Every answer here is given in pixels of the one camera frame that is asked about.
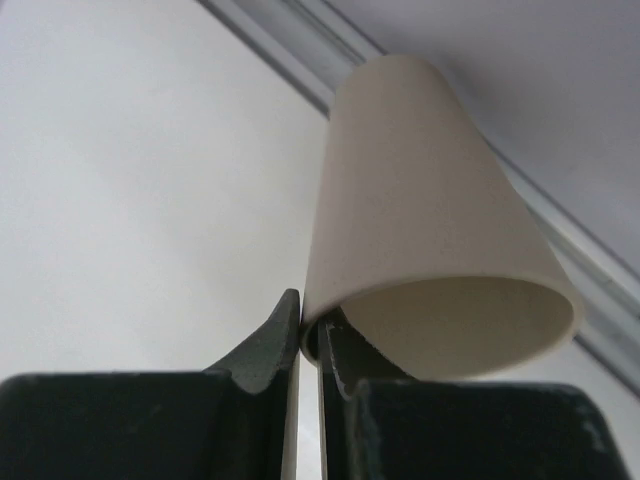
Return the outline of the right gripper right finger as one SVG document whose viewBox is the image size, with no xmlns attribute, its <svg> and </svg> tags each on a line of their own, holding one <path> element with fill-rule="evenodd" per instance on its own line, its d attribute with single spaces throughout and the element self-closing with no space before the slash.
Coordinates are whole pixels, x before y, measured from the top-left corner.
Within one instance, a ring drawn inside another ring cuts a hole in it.
<svg viewBox="0 0 640 480">
<path fill-rule="evenodd" d="M 425 382 L 343 319 L 317 329 L 326 479 L 626 479 L 596 405 L 564 384 Z"/>
</svg>

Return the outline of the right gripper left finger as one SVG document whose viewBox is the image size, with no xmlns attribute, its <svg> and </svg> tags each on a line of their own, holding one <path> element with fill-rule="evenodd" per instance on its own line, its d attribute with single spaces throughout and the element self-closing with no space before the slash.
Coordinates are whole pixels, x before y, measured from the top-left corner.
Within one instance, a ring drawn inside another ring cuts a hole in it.
<svg viewBox="0 0 640 480">
<path fill-rule="evenodd" d="M 300 299 L 201 371 L 31 373 L 1 385 L 5 479 L 292 479 Z"/>
</svg>

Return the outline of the beige paper cup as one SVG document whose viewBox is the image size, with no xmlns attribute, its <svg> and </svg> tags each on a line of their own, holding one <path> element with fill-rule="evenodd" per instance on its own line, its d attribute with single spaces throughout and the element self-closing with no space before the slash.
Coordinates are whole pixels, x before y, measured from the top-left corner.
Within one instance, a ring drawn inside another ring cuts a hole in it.
<svg viewBox="0 0 640 480">
<path fill-rule="evenodd" d="M 301 348 L 344 313 L 420 380 L 493 374 L 570 342 L 582 301 L 440 72 L 377 57 L 338 88 L 303 301 Z"/>
</svg>

